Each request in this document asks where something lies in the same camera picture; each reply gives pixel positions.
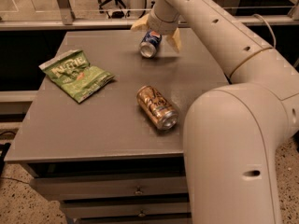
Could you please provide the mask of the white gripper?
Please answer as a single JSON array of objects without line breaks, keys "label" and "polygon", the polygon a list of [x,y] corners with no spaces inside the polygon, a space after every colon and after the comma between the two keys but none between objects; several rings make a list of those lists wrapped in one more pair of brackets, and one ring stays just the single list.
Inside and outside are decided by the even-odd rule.
[{"label": "white gripper", "polygon": [[178,14],[154,7],[151,12],[133,23],[130,30],[148,31],[151,29],[160,35],[166,35],[166,41],[176,53],[181,51],[181,39],[178,28]]}]

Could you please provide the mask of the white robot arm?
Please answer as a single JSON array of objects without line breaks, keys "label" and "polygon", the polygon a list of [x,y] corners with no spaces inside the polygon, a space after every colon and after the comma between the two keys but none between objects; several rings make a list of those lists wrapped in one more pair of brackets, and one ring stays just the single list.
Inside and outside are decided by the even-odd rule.
[{"label": "white robot arm", "polygon": [[178,47],[184,19],[229,78],[189,108],[183,152],[193,224],[282,224],[276,150],[298,131],[299,74],[212,0],[157,0],[134,29]]}]

